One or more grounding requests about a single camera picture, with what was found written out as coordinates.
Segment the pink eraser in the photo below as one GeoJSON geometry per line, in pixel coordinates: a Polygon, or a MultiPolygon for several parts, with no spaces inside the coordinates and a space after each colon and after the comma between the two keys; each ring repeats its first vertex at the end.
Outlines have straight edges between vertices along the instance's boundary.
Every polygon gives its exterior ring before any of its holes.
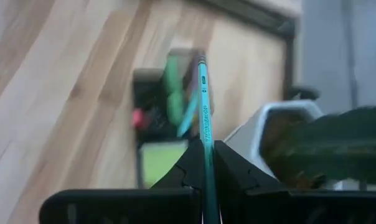
{"type": "Polygon", "coordinates": [[[136,108],[133,110],[133,126],[136,129],[146,129],[148,127],[148,119],[142,109],[136,108]]]}

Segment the green sticky note pad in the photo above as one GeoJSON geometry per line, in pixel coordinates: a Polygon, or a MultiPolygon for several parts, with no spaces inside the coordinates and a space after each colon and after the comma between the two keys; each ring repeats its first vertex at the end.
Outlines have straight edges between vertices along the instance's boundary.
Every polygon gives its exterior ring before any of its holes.
{"type": "Polygon", "coordinates": [[[166,175],[187,148],[187,141],[144,143],[139,150],[143,187],[152,187],[166,175]]]}

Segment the black aluminium table frame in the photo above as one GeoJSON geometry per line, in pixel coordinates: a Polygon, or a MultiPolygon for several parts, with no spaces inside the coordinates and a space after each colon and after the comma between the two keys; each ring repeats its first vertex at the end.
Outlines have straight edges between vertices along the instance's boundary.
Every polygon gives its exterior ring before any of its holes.
{"type": "Polygon", "coordinates": [[[296,40],[296,26],[299,15],[288,12],[276,6],[266,5],[252,0],[198,0],[211,7],[243,21],[259,27],[261,30],[270,33],[286,44],[284,53],[284,100],[316,100],[319,98],[319,91],[308,86],[294,84],[294,41],[296,40]]]}

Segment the teal pencil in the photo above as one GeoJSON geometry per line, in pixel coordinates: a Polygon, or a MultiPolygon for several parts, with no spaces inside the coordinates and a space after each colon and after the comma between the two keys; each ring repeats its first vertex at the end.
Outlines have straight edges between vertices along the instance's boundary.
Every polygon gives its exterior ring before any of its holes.
{"type": "Polygon", "coordinates": [[[207,59],[204,52],[197,55],[197,74],[199,91],[199,133],[204,147],[205,196],[204,224],[220,224],[220,211],[214,174],[214,140],[210,112],[210,88],[207,59]]]}

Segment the tall green cactus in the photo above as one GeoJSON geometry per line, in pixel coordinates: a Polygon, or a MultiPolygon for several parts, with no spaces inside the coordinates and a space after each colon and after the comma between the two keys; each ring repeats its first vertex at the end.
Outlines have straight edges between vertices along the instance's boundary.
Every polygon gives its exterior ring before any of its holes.
{"type": "Polygon", "coordinates": [[[376,106],[313,121],[273,114],[260,154],[274,176],[290,187],[319,189],[346,179],[376,185],[376,106]]]}

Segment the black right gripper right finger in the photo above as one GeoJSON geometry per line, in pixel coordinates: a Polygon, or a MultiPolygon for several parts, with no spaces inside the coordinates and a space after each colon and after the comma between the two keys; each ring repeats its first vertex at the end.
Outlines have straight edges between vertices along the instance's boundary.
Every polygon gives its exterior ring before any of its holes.
{"type": "Polygon", "coordinates": [[[286,224],[281,183],[227,146],[214,142],[217,197],[223,224],[286,224]]]}

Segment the purple pen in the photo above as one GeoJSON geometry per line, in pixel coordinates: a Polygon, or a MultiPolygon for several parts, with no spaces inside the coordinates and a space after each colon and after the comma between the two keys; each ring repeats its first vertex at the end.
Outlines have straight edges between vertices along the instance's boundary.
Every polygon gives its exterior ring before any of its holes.
{"type": "Polygon", "coordinates": [[[192,98],[192,95],[194,94],[194,92],[196,91],[197,89],[197,85],[198,85],[198,81],[197,81],[197,78],[198,78],[198,75],[196,73],[193,73],[191,75],[191,80],[189,82],[189,86],[188,86],[188,94],[187,96],[189,97],[189,99],[192,98]]]}

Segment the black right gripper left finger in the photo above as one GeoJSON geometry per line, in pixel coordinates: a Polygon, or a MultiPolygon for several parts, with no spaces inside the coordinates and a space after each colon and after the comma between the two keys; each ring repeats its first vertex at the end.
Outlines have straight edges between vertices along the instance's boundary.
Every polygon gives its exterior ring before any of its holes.
{"type": "Polygon", "coordinates": [[[192,140],[172,168],[153,185],[165,196],[153,211],[151,224],[202,224],[204,147],[192,140]]]}

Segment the black mesh desk organizer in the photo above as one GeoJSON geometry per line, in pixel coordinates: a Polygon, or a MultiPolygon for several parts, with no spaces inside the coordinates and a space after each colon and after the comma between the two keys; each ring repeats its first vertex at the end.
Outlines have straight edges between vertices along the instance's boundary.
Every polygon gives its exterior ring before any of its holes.
{"type": "MultiPolygon", "coordinates": [[[[177,52],[172,52],[168,55],[175,56],[179,60],[179,73],[182,77],[185,96],[184,115],[189,103],[189,97],[187,94],[191,75],[193,73],[197,74],[197,55],[199,52],[204,51],[199,49],[192,51],[178,50],[177,52]]],[[[134,127],[137,140],[138,179],[139,186],[142,188],[144,187],[141,180],[141,156],[139,150],[144,143],[187,141],[189,145],[192,140],[196,138],[200,139],[198,105],[192,125],[183,136],[178,137],[177,129],[179,126],[175,126],[169,122],[167,117],[167,92],[162,83],[164,69],[136,70],[135,74],[137,75],[137,78],[133,81],[134,109],[142,109],[146,113],[148,119],[148,127],[146,129],[136,129],[134,127]]],[[[210,112],[212,120],[211,94],[210,112]]]]}

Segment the green pen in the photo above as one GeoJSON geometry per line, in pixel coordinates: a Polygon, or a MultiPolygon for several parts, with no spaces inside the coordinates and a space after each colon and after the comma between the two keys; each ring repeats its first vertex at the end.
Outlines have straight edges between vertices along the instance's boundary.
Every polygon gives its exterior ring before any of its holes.
{"type": "Polygon", "coordinates": [[[168,56],[162,83],[167,92],[167,117],[171,124],[178,126],[184,117],[185,96],[177,57],[168,56]]]}

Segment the teal pen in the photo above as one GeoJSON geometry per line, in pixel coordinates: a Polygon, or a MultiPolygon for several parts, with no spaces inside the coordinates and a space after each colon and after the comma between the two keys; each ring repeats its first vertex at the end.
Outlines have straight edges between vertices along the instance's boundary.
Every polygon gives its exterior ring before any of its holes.
{"type": "Polygon", "coordinates": [[[194,120],[194,116],[196,113],[197,105],[198,105],[198,89],[194,89],[191,93],[190,100],[186,109],[186,113],[182,119],[181,124],[177,129],[177,136],[183,136],[191,127],[192,122],[194,120]]]}

